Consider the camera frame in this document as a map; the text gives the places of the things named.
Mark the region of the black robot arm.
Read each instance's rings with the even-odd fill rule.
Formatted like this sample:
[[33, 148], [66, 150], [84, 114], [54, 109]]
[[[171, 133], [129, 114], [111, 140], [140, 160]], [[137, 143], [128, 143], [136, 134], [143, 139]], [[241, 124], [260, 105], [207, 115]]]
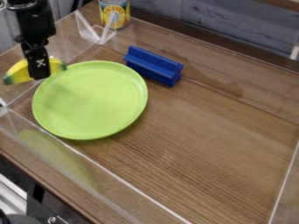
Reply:
[[14, 14], [22, 55], [28, 62], [29, 77], [34, 80], [50, 76], [48, 38], [56, 34], [52, 7], [48, 0], [6, 0], [5, 8]]

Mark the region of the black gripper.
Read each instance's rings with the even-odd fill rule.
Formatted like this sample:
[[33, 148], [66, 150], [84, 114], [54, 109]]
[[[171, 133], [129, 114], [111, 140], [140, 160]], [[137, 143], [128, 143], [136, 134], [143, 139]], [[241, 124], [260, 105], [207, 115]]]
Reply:
[[25, 51], [29, 77], [36, 81], [50, 76], [49, 57], [44, 47], [56, 34], [49, 0], [6, 0], [6, 9], [18, 25], [16, 41]]

